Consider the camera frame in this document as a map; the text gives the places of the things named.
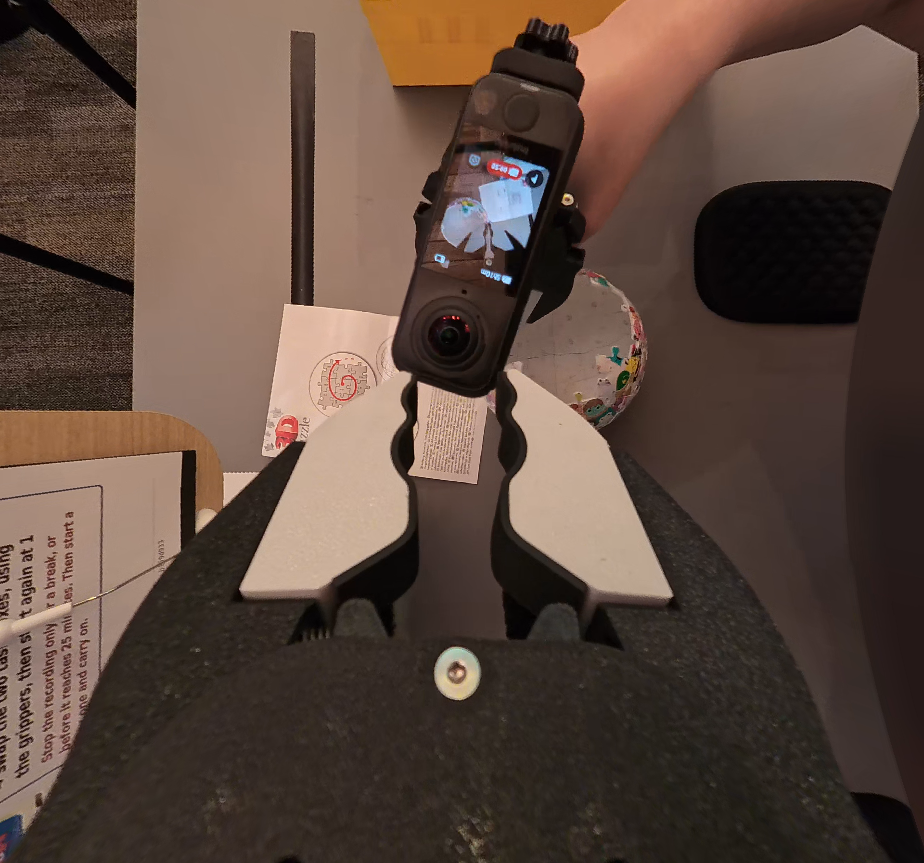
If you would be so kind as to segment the black table strip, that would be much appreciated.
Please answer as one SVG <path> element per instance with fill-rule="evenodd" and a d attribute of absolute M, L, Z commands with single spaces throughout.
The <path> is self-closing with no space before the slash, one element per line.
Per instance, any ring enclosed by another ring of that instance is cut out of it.
<path fill-rule="evenodd" d="M 290 32 L 291 302 L 314 303 L 316 38 Z"/>

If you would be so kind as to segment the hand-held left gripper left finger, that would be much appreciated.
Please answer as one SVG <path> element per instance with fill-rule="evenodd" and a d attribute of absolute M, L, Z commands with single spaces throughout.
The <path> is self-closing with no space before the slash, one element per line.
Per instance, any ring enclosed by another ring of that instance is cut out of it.
<path fill-rule="evenodd" d="M 268 523 L 239 594 L 249 602 L 364 599 L 385 609 L 418 575 L 413 463 L 417 383 L 396 375 L 266 466 L 238 503 L 266 494 Z"/>

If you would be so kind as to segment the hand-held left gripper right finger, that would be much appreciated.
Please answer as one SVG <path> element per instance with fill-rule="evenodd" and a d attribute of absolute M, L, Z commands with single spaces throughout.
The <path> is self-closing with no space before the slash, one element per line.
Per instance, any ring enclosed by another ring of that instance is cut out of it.
<path fill-rule="evenodd" d="M 522 372 L 496 384 L 504 469 L 491 570 L 533 615 L 553 603 L 664 607 L 674 597 L 607 442 Z"/>

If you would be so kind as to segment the black sign tripod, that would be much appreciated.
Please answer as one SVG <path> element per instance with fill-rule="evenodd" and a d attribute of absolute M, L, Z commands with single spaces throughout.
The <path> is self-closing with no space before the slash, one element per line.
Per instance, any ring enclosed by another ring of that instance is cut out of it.
<path fill-rule="evenodd" d="M 136 108 L 134 86 L 83 37 L 49 0 L 1 0 L 1 42 L 10 42 L 34 29 L 52 39 L 60 48 L 79 61 L 88 71 L 118 95 L 132 109 Z M 73 279 L 127 296 L 133 296 L 134 284 L 108 272 L 49 250 L 1 235 L 3 255 L 34 266 L 59 272 Z"/>

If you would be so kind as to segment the person's right forearm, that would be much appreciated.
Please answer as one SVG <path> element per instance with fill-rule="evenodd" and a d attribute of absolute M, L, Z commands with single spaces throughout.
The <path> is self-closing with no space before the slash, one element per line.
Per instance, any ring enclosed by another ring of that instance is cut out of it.
<path fill-rule="evenodd" d="M 628 0 L 576 38 L 584 139 L 569 185 L 585 237 L 653 144 L 719 69 L 869 26 L 922 52 L 922 0 Z"/>

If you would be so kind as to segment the folded paper instruction sheet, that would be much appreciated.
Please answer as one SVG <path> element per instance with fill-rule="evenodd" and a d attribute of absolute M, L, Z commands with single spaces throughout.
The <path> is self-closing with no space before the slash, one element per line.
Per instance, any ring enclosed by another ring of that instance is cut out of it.
<path fill-rule="evenodd" d="M 354 310 L 286 305 L 261 454 L 274 457 L 348 403 L 393 378 L 398 319 Z M 476 484 L 488 404 L 418 387 L 414 477 Z"/>

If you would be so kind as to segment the colourful puzzle ball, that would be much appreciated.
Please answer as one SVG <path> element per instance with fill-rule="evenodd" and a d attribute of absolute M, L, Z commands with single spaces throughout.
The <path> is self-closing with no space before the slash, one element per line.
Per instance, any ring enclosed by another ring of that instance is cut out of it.
<path fill-rule="evenodd" d="M 648 346 L 641 316 L 609 279 L 582 270 L 571 294 L 533 324 L 523 324 L 507 370 L 517 370 L 601 430 L 641 387 Z"/>

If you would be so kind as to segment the wooden instruction board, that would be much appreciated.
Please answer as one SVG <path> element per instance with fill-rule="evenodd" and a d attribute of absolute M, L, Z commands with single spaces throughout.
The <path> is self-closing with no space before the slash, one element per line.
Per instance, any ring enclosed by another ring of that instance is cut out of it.
<path fill-rule="evenodd" d="M 169 415 L 1 415 L 1 618 L 107 591 L 179 553 L 222 508 L 213 444 Z M 1 818 L 25 830 L 74 747 L 100 675 L 158 580 L 151 573 L 1 650 Z"/>

